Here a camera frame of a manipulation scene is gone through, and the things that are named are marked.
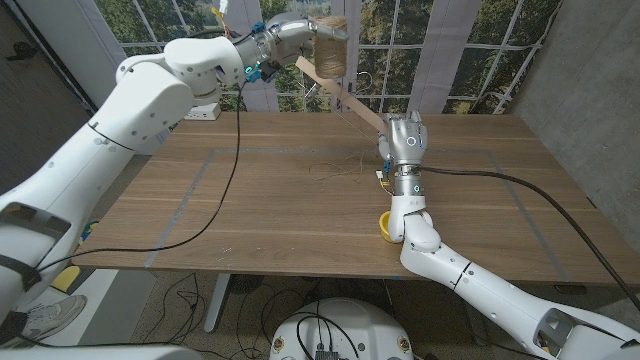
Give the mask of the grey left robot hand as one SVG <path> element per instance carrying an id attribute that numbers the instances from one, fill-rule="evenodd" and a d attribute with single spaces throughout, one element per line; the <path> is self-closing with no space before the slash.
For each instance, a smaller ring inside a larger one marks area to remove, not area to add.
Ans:
<path id="1" fill-rule="evenodd" d="M 277 15 L 267 23 L 256 23 L 252 35 L 259 51 L 256 65 L 262 72 L 276 72 L 295 62 L 298 56 L 313 49 L 315 40 L 338 43 L 348 40 L 345 29 L 295 12 Z"/>

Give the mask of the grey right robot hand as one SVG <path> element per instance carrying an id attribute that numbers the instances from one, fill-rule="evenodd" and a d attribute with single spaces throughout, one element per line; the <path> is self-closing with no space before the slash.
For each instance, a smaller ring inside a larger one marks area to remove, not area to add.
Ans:
<path id="1" fill-rule="evenodd" d="M 427 149 L 428 132 L 418 111 L 386 113 L 387 134 L 378 135 L 378 150 L 395 166 L 421 165 Z"/>

